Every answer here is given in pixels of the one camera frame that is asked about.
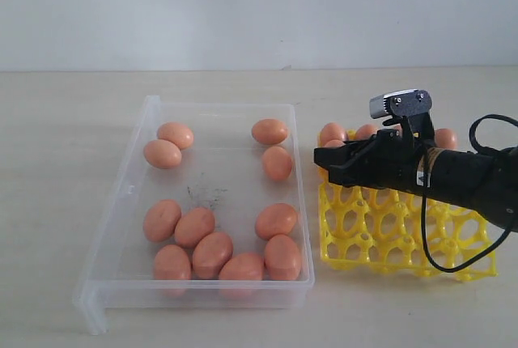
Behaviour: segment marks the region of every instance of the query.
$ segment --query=black cable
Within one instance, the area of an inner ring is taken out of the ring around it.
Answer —
[[[501,155],[501,152],[491,148],[491,147],[484,147],[481,146],[477,139],[475,138],[475,132],[477,131],[478,125],[481,123],[481,121],[485,119],[495,119],[500,121],[507,121],[510,124],[515,125],[518,127],[518,121],[515,119],[512,119],[511,117],[502,116],[502,115],[486,115],[484,117],[481,117],[480,119],[476,120],[471,127],[469,128],[469,141],[471,142],[471,145],[477,152],[484,154],[484,155],[490,155],[490,156],[498,156]],[[514,218],[509,220],[509,224],[505,227],[505,229],[502,232],[502,235],[489,247],[487,247],[485,250],[481,251],[474,257],[471,257],[464,263],[457,265],[452,268],[443,267],[442,265],[437,264],[436,261],[434,261],[433,257],[430,254],[430,249],[428,249],[428,241],[427,241],[427,224],[426,224],[426,218],[427,218],[427,189],[428,189],[428,178],[430,176],[430,158],[428,157],[428,149],[431,148],[430,146],[427,146],[423,140],[420,140],[422,143],[422,149],[423,149],[423,186],[422,186],[422,203],[421,203],[421,237],[422,237],[422,248],[424,250],[424,254],[426,255],[428,261],[431,265],[433,265],[436,269],[439,271],[442,271],[444,273],[456,273],[457,271],[461,271],[462,269],[465,269],[466,267],[469,267],[476,261],[479,261],[483,257],[489,255],[492,253],[498,246],[501,245],[501,243],[509,236],[509,234],[512,231],[512,228],[515,225],[515,221],[517,220],[518,216],[515,216]]]

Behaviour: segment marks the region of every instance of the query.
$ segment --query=clear plastic container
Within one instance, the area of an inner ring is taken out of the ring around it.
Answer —
[[[295,166],[281,183],[268,180],[261,167],[265,148],[250,134],[253,124],[274,117],[290,128],[282,145]],[[194,144],[183,151],[179,167],[159,170],[143,158],[142,149],[166,121],[187,124]],[[234,241],[234,254],[263,253],[257,238],[257,214],[276,202],[299,210],[291,237],[303,258],[297,281],[155,281],[153,259],[165,244],[152,244],[142,233],[147,209],[163,198],[176,199],[186,212],[195,206],[214,209],[216,230]],[[295,110],[288,104],[175,104],[148,96],[109,196],[104,217],[87,255],[74,304],[86,318],[89,332],[107,330],[105,308],[297,308],[314,283],[311,247],[300,169]],[[179,298],[163,289],[188,288]],[[226,299],[222,288],[255,289],[245,299]]]

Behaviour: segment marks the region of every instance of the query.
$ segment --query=table surface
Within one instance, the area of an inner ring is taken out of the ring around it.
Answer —
[[[497,252],[499,276],[459,283],[408,274],[337,272],[319,260],[312,148],[320,128],[367,122],[368,101],[427,89],[435,127],[460,149],[490,112],[517,117],[518,68],[189,73],[0,74],[0,346],[515,346],[518,237]],[[87,335],[72,306],[105,199],[145,95],[166,101],[295,105],[316,284],[297,310],[108,310],[109,332]],[[479,138],[516,144],[488,122]]]

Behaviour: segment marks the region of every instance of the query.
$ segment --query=label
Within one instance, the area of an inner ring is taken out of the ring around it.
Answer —
[[[434,168],[437,157],[443,151],[444,149],[437,147],[431,147],[428,149],[428,187],[430,187],[431,183],[431,170]],[[424,156],[421,157],[421,160],[419,161],[418,169],[415,174],[415,183],[417,186],[424,186]]]

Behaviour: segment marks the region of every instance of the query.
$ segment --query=yellow plastic egg crate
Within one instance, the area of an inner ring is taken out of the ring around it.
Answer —
[[[318,189],[322,261],[343,270],[367,265],[382,274],[404,269],[420,277],[440,274],[422,250],[420,197],[344,188],[330,184],[326,170],[318,172],[323,180]],[[427,206],[428,247],[440,265],[459,265],[491,244],[486,220],[478,213],[433,200]],[[490,253],[455,277],[469,281],[496,274],[495,253]]]

